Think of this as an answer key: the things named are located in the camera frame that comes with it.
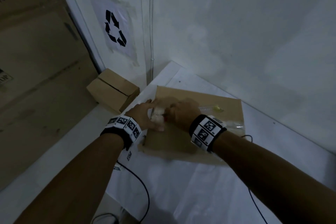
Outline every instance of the white table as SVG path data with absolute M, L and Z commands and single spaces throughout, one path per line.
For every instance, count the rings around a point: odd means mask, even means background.
M 170 62 L 127 108 L 155 97 L 156 86 L 232 97 L 223 90 Z M 291 129 L 243 103 L 246 133 L 254 143 L 274 152 L 302 171 L 336 189 L 336 157 Z M 228 166 L 208 166 L 164 160 L 137 151 L 123 151 L 119 161 L 146 184 L 150 208 L 143 223 L 264 223 L 247 187 Z M 140 219 L 147 208 L 142 184 L 125 169 L 114 171 L 106 192 Z M 280 223 L 254 197 L 268 223 Z
M 171 62 L 129 108 L 154 98 L 157 85 L 231 97 Z M 336 157 L 333 154 L 244 103 L 243 112 L 246 133 L 253 136 L 256 144 L 336 189 Z M 93 109 L 3 189 L 0 192 L 1 223 L 13 223 L 52 178 L 99 136 L 110 117 L 101 106 Z M 127 161 L 126 152 L 122 152 L 119 161 L 139 175 L 149 190 L 150 209 L 143 223 L 263 223 L 246 186 L 229 167 L 168 161 L 137 152 L 136 146 L 130 151 L 130 161 Z M 113 171 L 107 193 L 133 216 L 140 219 L 145 213 L 145 190 L 128 171 Z M 257 198 L 255 201 L 269 224 L 279 223 Z

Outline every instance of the wristband with fiducial markers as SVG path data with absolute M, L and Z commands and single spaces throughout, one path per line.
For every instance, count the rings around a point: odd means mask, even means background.
M 191 141 L 208 152 L 212 152 L 213 143 L 224 131 L 226 131 L 225 123 L 205 114 L 199 115 L 189 127 Z
M 111 118 L 100 135 L 112 133 L 119 135 L 124 141 L 124 148 L 128 151 L 141 133 L 137 122 L 128 116 L 119 115 Z

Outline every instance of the person's right arm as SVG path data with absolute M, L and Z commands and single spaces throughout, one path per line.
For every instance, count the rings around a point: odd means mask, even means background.
M 188 132 L 198 115 L 193 103 L 179 102 L 165 116 Z M 336 223 L 336 193 L 278 155 L 229 131 L 212 149 L 281 222 Z

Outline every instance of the forearm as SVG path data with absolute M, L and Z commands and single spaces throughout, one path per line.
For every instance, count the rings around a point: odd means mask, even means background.
M 15 224 L 89 223 L 123 147 L 118 135 L 97 138 L 54 177 Z
M 283 158 L 229 131 L 213 151 L 282 222 L 336 223 L 335 193 Z

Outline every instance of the black cable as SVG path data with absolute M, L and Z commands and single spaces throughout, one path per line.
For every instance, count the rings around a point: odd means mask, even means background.
M 105 216 L 105 215 L 111 215 L 115 218 L 115 221 L 113 222 L 113 224 L 119 224 L 119 220 L 118 220 L 118 217 L 116 215 L 114 215 L 113 213 L 103 213 L 103 214 L 100 214 L 100 215 L 97 215 L 96 217 L 93 218 L 91 224 L 93 224 L 93 222 L 95 221 L 95 219 L 101 217 L 101 216 Z
M 138 178 L 138 180 L 142 183 L 142 185 L 144 186 L 145 190 L 146 190 L 146 193 L 147 193 L 147 197 L 148 197 L 148 206 L 147 206 L 147 210 L 146 210 L 146 213 L 145 215 L 142 217 L 142 219 L 140 220 L 140 222 L 142 222 L 144 220 L 144 218 L 146 217 L 147 213 L 148 213 L 148 210 L 149 210 L 149 193 L 148 193 L 148 190 L 146 188 L 146 185 L 144 184 L 144 182 L 139 178 L 138 175 L 136 175 L 135 173 L 133 173 L 131 170 L 129 170 L 127 167 L 125 167 L 122 163 L 120 163 L 119 161 L 117 161 L 117 163 L 119 165 L 121 165 L 123 168 L 125 168 L 128 172 L 130 172 L 132 175 L 134 175 L 136 178 Z
M 252 137 L 252 136 L 250 136 L 250 135 L 243 135 L 242 137 L 246 137 L 246 136 L 249 136 L 249 137 L 251 137 L 251 143 L 253 143 L 253 137 Z M 258 212 L 260 213 L 261 217 L 263 218 L 264 222 L 265 222 L 266 224 L 268 224 L 268 223 L 267 223 L 267 221 L 265 220 L 265 218 L 264 218 L 263 214 L 262 214 L 262 213 L 261 213 L 261 211 L 259 210 L 259 208 L 258 208 L 257 204 L 255 203 L 255 201 L 254 201 L 254 199 L 253 199 L 253 197 L 252 197 L 252 194 L 251 194 L 251 191 L 250 191 L 250 189 L 249 189 L 249 193 L 250 193 L 250 196 L 251 196 L 251 198 L 252 198 L 252 201 L 253 201 L 253 203 L 254 203 L 255 207 L 257 208 L 257 210 L 258 210 Z

